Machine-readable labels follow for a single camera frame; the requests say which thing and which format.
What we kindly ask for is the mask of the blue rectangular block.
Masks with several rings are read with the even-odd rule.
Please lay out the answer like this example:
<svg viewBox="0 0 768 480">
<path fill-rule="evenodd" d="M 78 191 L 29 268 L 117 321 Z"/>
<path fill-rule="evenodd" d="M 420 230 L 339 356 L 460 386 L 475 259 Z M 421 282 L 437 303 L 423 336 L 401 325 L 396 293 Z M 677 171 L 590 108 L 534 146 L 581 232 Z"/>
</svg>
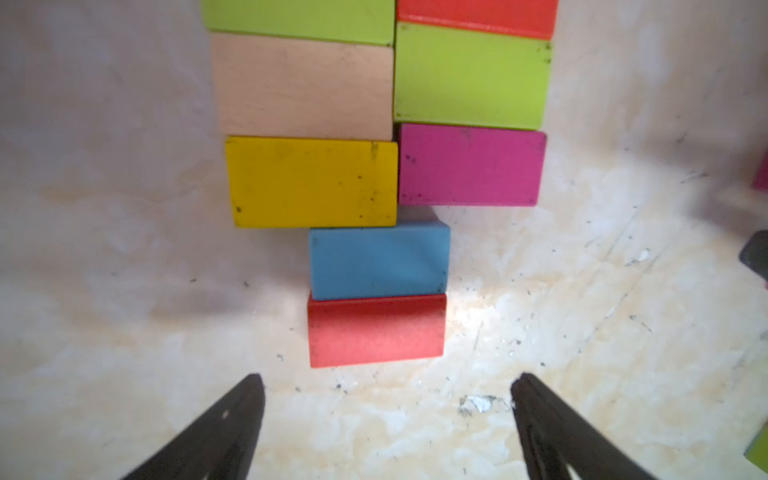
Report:
<svg viewBox="0 0 768 480">
<path fill-rule="evenodd" d="M 451 229 L 439 220 L 312 229 L 310 279 L 319 301 L 446 292 Z"/>
</svg>

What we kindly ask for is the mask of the yellow rectangular block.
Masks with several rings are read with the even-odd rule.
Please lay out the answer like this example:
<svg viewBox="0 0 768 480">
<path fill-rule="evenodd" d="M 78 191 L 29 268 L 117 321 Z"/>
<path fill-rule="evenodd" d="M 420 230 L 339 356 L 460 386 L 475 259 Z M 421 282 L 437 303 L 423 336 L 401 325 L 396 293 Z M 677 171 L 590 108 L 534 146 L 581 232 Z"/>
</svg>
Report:
<svg viewBox="0 0 768 480">
<path fill-rule="evenodd" d="M 225 142 L 240 228 L 391 227 L 397 222 L 393 142 L 230 136 Z"/>
</svg>

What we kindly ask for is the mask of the magenta rectangular block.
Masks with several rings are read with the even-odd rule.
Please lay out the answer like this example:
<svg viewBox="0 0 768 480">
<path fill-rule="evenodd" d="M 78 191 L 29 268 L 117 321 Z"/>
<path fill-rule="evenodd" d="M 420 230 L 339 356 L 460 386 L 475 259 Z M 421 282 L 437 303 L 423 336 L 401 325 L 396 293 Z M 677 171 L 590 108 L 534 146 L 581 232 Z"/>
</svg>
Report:
<svg viewBox="0 0 768 480">
<path fill-rule="evenodd" d="M 403 124 L 399 203 L 532 207 L 546 146 L 540 131 Z"/>
</svg>

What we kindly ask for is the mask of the natural wood rectangular block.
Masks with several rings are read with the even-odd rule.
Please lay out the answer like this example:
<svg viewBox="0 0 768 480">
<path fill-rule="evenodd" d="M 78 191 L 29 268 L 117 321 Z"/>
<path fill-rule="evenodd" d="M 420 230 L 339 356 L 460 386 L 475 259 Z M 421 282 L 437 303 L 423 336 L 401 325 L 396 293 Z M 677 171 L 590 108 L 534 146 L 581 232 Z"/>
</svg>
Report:
<svg viewBox="0 0 768 480">
<path fill-rule="evenodd" d="M 391 140 L 392 48 L 230 33 L 209 40 L 223 134 Z"/>
</svg>

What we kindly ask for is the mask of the magenta block under arm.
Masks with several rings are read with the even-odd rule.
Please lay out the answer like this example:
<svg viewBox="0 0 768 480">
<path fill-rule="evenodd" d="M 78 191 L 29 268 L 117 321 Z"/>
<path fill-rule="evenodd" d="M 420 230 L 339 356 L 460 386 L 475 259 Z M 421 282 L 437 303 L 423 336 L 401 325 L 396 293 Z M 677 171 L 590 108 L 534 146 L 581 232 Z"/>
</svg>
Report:
<svg viewBox="0 0 768 480">
<path fill-rule="evenodd" d="M 757 169 L 751 188 L 761 193 L 768 193 L 768 153 L 763 156 Z"/>
</svg>

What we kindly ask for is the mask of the red block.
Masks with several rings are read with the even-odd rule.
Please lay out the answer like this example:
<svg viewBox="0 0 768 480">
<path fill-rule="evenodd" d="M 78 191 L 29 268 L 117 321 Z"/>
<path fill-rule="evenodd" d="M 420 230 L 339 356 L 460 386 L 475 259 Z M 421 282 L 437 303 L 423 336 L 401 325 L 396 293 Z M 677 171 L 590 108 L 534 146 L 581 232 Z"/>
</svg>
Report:
<svg viewBox="0 0 768 480">
<path fill-rule="evenodd" d="M 558 0 L 400 0 L 397 19 L 410 23 L 551 40 Z"/>
<path fill-rule="evenodd" d="M 445 294 L 318 301 L 309 298 L 310 366 L 317 368 L 440 357 Z"/>
</svg>

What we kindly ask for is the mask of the red block front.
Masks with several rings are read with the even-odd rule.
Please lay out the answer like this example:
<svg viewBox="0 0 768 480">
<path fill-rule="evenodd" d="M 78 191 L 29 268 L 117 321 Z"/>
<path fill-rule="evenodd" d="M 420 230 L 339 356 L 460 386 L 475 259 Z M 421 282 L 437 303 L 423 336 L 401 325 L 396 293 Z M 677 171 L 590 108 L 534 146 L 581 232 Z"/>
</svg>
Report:
<svg viewBox="0 0 768 480">
<path fill-rule="evenodd" d="M 440 357 L 445 294 L 318 301 L 309 298 L 310 366 L 317 368 Z"/>
</svg>

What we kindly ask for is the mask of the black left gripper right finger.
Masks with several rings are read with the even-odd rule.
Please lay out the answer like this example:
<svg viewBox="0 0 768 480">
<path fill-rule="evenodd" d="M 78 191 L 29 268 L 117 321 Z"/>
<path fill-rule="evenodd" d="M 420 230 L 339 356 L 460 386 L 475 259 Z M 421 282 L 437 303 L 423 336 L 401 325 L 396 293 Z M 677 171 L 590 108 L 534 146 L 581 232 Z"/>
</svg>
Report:
<svg viewBox="0 0 768 480">
<path fill-rule="evenodd" d="M 650 479 L 532 373 L 510 388 L 522 453 L 531 479 Z"/>
</svg>

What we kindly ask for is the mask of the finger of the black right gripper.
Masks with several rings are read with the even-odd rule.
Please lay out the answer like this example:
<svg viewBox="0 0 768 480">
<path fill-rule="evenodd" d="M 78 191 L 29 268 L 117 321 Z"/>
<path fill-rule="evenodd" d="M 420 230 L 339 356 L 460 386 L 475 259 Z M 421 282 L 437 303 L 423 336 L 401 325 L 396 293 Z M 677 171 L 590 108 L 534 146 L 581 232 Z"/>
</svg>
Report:
<svg viewBox="0 0 768 480">
<path fill-rule="evenodd" d="M 739 261 L 764 281 L 768 280 L 768 231 L 755 232 L 739 253 Z"/>
</svg>

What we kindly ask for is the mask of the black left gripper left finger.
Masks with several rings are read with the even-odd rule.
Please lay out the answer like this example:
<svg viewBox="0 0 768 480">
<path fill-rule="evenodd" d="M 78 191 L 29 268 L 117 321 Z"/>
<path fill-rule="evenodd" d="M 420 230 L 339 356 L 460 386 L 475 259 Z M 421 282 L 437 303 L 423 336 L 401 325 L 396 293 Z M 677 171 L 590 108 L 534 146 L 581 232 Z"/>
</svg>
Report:
<svg viewBox="0 0 768 480">
<path fill-rule="evenodd" d="M 245 376 L 128 479 L 245 479 L 266 405 L 262 378 Z"/>
</svg>

